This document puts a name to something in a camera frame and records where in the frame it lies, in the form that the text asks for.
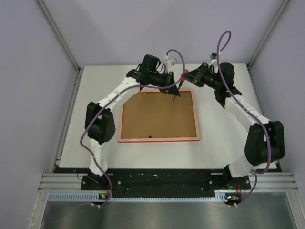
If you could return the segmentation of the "red handled screwdriver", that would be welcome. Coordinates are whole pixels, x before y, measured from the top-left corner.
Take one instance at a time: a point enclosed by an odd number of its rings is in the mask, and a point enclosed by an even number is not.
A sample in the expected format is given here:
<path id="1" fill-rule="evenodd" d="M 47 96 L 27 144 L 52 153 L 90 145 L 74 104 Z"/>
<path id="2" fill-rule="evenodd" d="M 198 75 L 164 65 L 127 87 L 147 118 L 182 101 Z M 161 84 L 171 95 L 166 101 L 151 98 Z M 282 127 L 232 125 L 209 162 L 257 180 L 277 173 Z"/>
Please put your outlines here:
<path id="1" fill-rule="evenodd" d="M 188 72 L 189 72 L 189 70 L 187 70 L 187 69 L 185 69 L 185 70 L 183 71 L 183 73 L 182 73 L 182 75 L 181 75 L 181 77 L 180 77 L 179 83 L 174 87 L 175 92 L 174 92 L 173 102 L 175 101 L 175 99 L 176 99 L 177 96 L 178 96 L 178 97 L 180 96 L 179 90 L 180 90 L 180 88 L 182 87 L 182 85 L 183 85 L 183 83 L 184 83 L 184 81 L 185 81 L 184 75 L 187 74 Z"/>

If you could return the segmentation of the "red picture frame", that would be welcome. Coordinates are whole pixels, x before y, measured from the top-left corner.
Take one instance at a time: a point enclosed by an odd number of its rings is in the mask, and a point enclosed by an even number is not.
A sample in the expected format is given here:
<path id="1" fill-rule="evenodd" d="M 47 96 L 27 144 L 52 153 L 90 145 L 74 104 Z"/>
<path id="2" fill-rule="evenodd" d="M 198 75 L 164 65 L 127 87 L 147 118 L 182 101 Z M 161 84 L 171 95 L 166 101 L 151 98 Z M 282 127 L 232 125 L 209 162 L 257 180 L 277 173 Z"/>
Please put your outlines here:
<path id="1" fill-rule="evenodd" d="M 119 143 L 200 141 L 193 90 L 174 97 L 157 91 L 139 92 L 121 108 Z"/>

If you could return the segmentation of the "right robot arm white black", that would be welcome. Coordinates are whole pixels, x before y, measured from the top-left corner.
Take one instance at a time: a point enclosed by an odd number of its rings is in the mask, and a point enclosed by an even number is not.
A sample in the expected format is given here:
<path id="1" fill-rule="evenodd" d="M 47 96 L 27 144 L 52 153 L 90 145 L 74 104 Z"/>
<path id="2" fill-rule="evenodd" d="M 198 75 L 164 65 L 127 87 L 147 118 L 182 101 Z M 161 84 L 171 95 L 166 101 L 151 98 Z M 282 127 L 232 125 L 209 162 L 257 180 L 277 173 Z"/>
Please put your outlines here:
<path id="1" fill-rule="evenodd" d="M 234 66 L 221 63 L 214 66 L 203 63 L 196 69 L 185 72 L 186 81 L 197 87 L 205 85 L 214 89 L 217 102 L 248 132 L 244 153 L 223 171 L 222 182 L 226 188 L 235 188 L 240 177 L 248 175 L 261 164 L 269 166 L 285 156 L 284 126 L 280 121 L 271 121 L 261 115 L 234 86 Z"/>

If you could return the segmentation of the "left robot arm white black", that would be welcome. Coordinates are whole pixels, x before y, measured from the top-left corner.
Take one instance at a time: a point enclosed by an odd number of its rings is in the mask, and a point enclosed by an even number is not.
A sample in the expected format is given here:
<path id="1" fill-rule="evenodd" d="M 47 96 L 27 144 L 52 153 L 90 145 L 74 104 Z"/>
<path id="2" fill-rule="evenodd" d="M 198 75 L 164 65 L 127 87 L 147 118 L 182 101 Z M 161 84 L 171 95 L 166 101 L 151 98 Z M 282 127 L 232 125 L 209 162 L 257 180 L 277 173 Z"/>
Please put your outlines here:
<path id="1" fill-rule="evenodd" d="M 109 142 L 116 131 L 114 113 L 136 93 L 143 88 L 157 89 L 166 94 L 179 95 L 177 81 L 171 67 L 177 64 L 175 58 L 165 55 L 164 71 L 158 71 L 161 61 L 153 55 L 145 55 L 141 64 L 127 72 L 121 83 L 105 98 L 86 108 L 85 130 L 81 135 L 80 144 L 91 155 L 89 166 L 93 174 L 91 183 L 97 189 L 103 189 L 108 184 L 107 151 L 104 145 Z"/>

